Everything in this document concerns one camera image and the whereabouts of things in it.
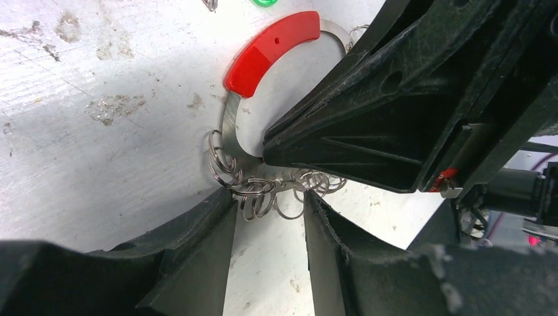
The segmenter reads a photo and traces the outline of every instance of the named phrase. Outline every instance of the black cylinder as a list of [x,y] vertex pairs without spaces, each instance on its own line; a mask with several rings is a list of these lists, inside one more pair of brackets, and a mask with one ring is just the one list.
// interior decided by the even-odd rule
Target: black cylinder
[[501,169],[486,185],[483,205],[493,211],[535,217],[541,182],[536,171]]

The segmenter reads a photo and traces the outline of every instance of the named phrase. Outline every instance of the green ring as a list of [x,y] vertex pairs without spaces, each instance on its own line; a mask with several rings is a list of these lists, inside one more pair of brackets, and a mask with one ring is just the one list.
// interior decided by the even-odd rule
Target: green ring
[[277,0],[254,0],[254,2],[262,7],[271,7]]

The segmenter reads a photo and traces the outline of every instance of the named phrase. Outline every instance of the white surface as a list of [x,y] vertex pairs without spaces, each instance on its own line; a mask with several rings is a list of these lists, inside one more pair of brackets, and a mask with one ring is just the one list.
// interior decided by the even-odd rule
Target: white surface
[[[201,0],[2,0],[0,238],[110,249],[188,210],[216,188],[205,138],[218,127],[224,74],[247,41],[304,10],[349,30],[382,2],[280,0],[263,9],[222,0],[210,13]],[[260,153],[263,131],[339,61],[336,45],[323,36],[296,47],[241,103],[248,152]],[[289,194],[280,199],[286,213],[301,208]],[[355,183],[327,200],[402,248],[441,201]],[[302,225],[274,213],[239,220],[226,315],[313,314]]]

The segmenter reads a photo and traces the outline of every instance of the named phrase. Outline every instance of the red handle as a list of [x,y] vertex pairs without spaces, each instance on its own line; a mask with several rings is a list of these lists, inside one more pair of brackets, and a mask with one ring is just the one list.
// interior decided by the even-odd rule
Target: red handle
[[316,11],[289,15],[270,25],[253,39],[233,62],[225,87],[251,97],[264,74],[291,48],[320,37],[320,16]]

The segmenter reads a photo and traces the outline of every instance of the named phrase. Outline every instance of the white table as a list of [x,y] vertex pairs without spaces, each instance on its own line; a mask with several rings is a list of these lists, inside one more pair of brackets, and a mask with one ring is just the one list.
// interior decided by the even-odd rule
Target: white table
[[[222,79],[270,23],[316,10],[347,30],[382,0],[2,0],[0,238],[108,250],[187,211],[216,189],[203,156],[218,128]],[[342,57],[322,36],[288,52],[242,101],[241,145],[263,132]],[[342,215],[406,247],[440,202],[349,183]],[[280,206],[301,205],[285,193]],[[313,314],[303,221],[238,222],[226,315]]]

